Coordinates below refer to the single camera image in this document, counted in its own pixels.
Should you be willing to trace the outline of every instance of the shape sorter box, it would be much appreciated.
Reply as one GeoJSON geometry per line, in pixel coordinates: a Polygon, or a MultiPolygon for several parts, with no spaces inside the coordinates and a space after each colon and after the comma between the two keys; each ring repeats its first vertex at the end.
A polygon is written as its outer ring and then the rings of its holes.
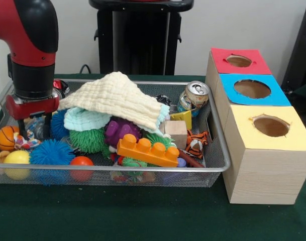
{"type": "Polygon", "coordinates": [[[206,84],[215,93],[219,74],[271,74],[259,50],[211,48],[206,84]]]}
{"type": "Polygon", "coordinates": [[[233,104],[290,106],[272,75],[220,74],[214,100],[222,128],[233,104]]]}
{"type": "Polygon", "coordinates": [[[232,105],[224,129],[231,203],[294,204],[306,179],[306,128],[292,106],[232,105]]]}

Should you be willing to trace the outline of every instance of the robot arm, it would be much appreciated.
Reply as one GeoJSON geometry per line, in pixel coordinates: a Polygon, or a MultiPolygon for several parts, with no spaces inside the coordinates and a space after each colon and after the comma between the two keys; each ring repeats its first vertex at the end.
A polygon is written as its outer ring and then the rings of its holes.
{"type": "Polygon", "coordinates": [[[0,39],[11,52],[14,94],[7,109],[19,121],[55,111],[59,97],[53,93],[58,21],[50,0],[0,0],[0,39]]]}

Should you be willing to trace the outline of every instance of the orange tiger toy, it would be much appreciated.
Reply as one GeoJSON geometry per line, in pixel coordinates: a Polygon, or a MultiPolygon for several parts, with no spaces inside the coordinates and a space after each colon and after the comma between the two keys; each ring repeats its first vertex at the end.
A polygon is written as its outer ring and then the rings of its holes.
{"type": "Polygon", "coordinates": [[[208,144],[208,132],[201,134],[192,134],[187,130],[186,151],[197,158],[203,158],[203,146],[208,144]]]}

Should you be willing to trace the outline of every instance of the black cable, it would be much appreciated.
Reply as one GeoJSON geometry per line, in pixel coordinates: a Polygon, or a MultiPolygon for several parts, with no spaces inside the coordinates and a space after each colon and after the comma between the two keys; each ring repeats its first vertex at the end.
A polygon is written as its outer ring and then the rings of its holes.
{"type": "Polygon", "coordinates": [[[81,68],[80,71],[79,71],[79,74],[82,74],[84,68],[87,68],[89,74],[91,74],[91,70],[90,70],[90,68],[89,68],[89,66],[88,66],[87,64],[84,64],[84,65],[82,66],[82,68],[81,68]]]}

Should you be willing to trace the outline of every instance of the orange lego brick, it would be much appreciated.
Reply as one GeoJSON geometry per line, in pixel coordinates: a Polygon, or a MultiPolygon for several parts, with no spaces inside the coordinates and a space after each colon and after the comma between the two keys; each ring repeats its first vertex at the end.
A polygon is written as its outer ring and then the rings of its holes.
{"type": "Polygon", "coordinates": [[[152,146],[146,138],[142,138],[136,143],[134,135],[126,134],[118,141],[117,154],[161,167],[177,167],[179,151],[176,147],[170,147],[166,150],[162,143],[155,143],[152,146]]]}

